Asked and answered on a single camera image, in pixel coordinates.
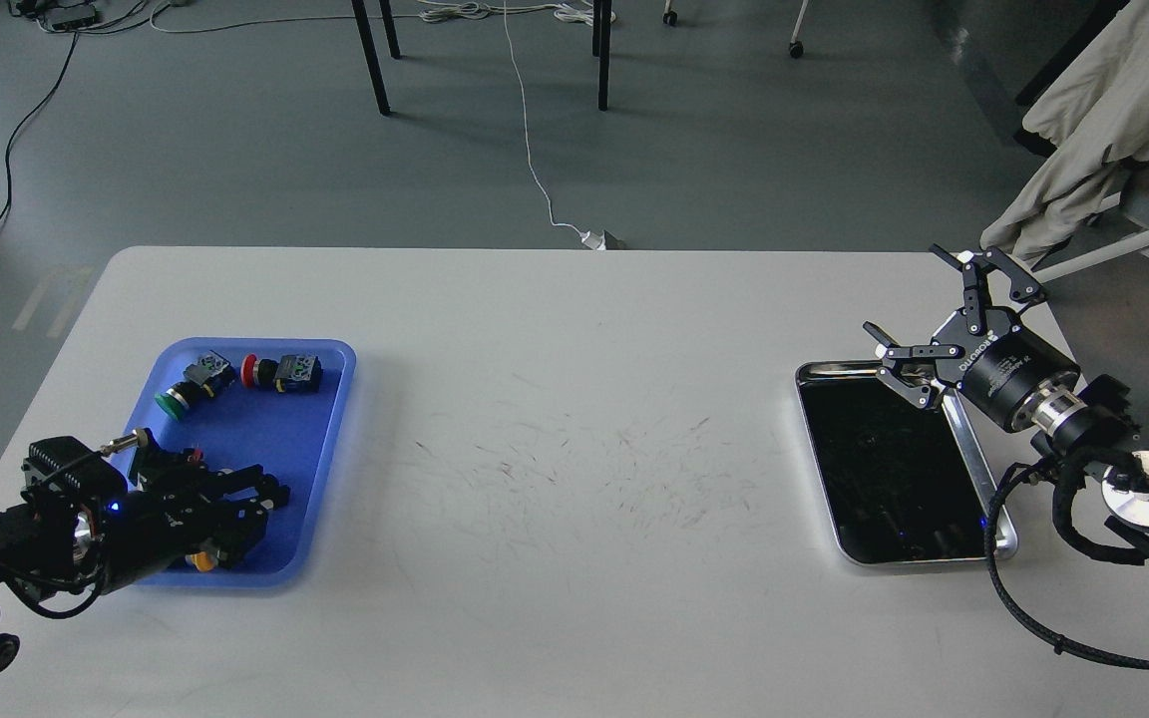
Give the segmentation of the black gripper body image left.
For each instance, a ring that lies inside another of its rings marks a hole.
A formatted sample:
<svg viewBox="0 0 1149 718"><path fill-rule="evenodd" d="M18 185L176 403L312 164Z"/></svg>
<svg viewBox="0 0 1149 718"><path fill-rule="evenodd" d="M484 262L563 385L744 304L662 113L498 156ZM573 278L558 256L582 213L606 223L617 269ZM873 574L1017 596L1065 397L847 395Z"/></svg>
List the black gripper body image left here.
<svg viewBox="0 0 1149 718"><path fill-rule="evenodd" d="M157 576L196 553L205 533L218 523L214 510L196 504L196 481L133 491L105 505L99 531L101 594Z"/></svg>

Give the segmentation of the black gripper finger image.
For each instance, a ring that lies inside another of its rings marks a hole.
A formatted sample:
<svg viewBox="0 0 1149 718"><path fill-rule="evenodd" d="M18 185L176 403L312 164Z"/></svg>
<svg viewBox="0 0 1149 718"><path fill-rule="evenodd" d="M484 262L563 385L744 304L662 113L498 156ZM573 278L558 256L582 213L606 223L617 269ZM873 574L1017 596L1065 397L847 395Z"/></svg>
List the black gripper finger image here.
<svg viewBox="0 0 1149 718"><path fill-rule="evenodd" d="M218 523L205 533L196 551L213 554L218 559L218 568L237 568L265 536L269 514L270 509L262 504L219 510Z"/></svg>
<svg viewBox="0 0 1149 718"><path fill-rule="evenodd" d="M207 510L279 510L290 504L291 491L260 464L236 470L201 468L196 504Z"/></svg>

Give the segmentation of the black robotiq gripper body right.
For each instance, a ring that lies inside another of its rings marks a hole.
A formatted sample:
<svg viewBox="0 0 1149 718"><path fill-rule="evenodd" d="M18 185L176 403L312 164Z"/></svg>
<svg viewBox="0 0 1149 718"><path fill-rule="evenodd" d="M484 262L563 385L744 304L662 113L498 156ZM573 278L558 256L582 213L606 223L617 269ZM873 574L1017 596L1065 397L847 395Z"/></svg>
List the black robotiq gripper body right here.
<svg viewBox="0 0 1149 718"><path fill-rule="evenodd" d="M932 335L932 343L957 346L936 360L938 378L1008 433L1030 429L1034 410L1030 395L1041 383L1072 388L1081 369L1057 347L1021 326L1007 306L984 310L980 322L953 314Z"/></svg>

